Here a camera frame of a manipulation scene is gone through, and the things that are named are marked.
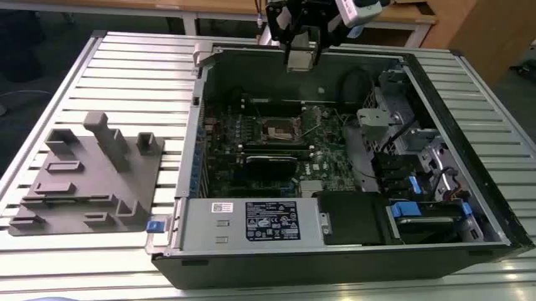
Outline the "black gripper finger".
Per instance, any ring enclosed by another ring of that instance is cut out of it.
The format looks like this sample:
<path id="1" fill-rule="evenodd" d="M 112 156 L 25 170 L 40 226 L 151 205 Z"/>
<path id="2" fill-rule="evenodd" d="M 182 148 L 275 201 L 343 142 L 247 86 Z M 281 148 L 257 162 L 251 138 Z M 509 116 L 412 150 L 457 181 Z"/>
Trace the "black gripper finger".
<path id="1" fill-rule="evenodd" d="M 266 17 L 271 40 L 279 42 L 283 50 L 283 64 L 287 71 L 298 71 L 295 58 L 291 57 L 293 41 L 297 35 L 295 21 L 299 16 L 299 1 L 267 1 Z"/>
<path id="2" fill-rule="evenodd" d="M 331 19 L 333 16 L 326 11 L 321 11 L 318 18 L 315 19 L 314 28 L 317 29 L 317 40 L 313 51 L 313 66 L 317 66 L 319 62 L 323 49 L 331 45 L 334 29 L 334 26 L 330 23 Z"/>

